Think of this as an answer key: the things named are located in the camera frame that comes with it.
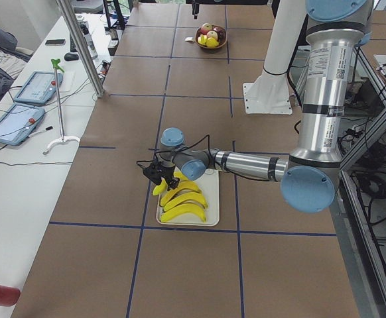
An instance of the mobile phone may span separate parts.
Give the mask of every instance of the mobile phone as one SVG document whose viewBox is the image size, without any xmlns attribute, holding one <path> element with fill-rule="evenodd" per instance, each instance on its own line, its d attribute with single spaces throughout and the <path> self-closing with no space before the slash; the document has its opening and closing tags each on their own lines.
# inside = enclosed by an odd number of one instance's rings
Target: mobile phone
<svg viewBox="0 0 386 318">
<path fill-rule="evenodd" d="M 54 40 L 47 40 L 46 45 L 64 45 L 66 40 L 64 38 L 57 38 Z"/>
</svg>

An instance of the tablet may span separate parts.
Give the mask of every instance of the tablet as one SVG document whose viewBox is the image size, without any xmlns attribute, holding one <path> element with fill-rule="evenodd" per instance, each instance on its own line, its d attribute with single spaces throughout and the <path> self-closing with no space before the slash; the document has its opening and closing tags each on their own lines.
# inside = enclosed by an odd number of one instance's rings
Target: tablet
<svg viewBox="0 0 386 318">
<path fill-rule="evenodd" d="M 58 73 L 59 85 L 63 75 Z M 56 85 L 53 85 L 54 73 L 34 72 L 16 94 L 14 101 L 25 104 L 44 105 L 56 93 Z"/>
<path fill-rule="evenodd" d="M 32 133 L 45 113 L 43 108 L 14 103 L 0 118 L 0 143 L 17 146 Z"/>
</svg>

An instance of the white desk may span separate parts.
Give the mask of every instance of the white desk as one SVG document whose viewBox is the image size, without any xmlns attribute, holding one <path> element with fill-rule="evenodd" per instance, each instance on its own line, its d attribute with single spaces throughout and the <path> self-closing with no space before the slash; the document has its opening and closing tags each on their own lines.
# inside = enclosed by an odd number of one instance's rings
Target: white desk
<svg viewBox="0 0 386 318">
<path fill-rule="evenodd" d="M 99 66 L 102 60 L 110 60 L 107 45 L 110 36 L 105 35 L 99 15 L 86 15 L 98 58 L 94 64 Z M 45 46 L 51 38 L 65 38 L 64 46 Z M 34 71 L 52 72 L 51 58 L 60 58 L 60 65 L 67 72 L 75 72 L 69 95 L 77 90 L 87 79 L 81 60 L 66 62 L 63 57 L 70 51 L 69 32 L 61 17 L 50 31 L 44 42 L 35 52 L 13 86 L 23 85 Z M 91 84 L 80 93 L 69 98 L 63 106 L 66 134 L 82 136 L 88 123 L 95 95 Z M 8 94 L 0 103 L 0 110 L 7 110 L 12 104 Z M 46 110 L 56 104 L 46 106 Z M 0 151 L 0 161 L 14 163 L 27 162 L 71 162 L 78 149 L 77 142 L 55 146 L 47 156 L 43 156 L 47 144 L 60 136 L 58 113 L 54 109 L 46 114 L 37 130 L 52 125 L 54 129 L 38 134 L 26 140 L 18 147 L 8 146 Z M 64 184 L 70 164 L 6 166 L 0 164 L 0 284 L 23 288 L 31 264 L 40 245 L 42 236 L 53 212 L 54 206 Z M 0 307 L 0 318 L 10 317 L 13 307 Z"/>
</svg>

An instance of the green clamp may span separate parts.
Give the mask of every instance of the green clamp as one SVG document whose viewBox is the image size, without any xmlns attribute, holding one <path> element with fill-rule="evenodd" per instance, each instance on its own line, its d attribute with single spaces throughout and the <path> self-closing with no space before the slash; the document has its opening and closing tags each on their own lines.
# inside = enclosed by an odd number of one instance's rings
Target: green clamp
<svg viewBox="0 0 386 318">
<path fill-rule="evenodd" d="M 60 59 L 59 59 L 59 58 L 58 58 L 57 60 L 55 60 L 55 59 L 52 58 L 53 69 L 55 69 L 55 70 L 61 70 L 61 71 L 64 73 L 65 71 L 63 70 L 63 68 L 61 68 L 61 67 L 59 66 L 59 63 L 60 63 Z"/>
</svg>

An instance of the lemon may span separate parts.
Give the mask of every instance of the lemon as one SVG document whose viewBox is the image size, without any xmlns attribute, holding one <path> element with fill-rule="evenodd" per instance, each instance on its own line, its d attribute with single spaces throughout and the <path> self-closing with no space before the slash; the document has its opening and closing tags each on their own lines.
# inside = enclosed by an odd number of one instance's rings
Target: lemon
<svg viewBox="0 0 386 318">
<path fill-rule="evenodd" d="M 206 46 L 208 48 L 216 48 L 219 45 L 219 42 L 215 38 L 208 38 L 208 40 L 206 41 Z"/>
</svg>

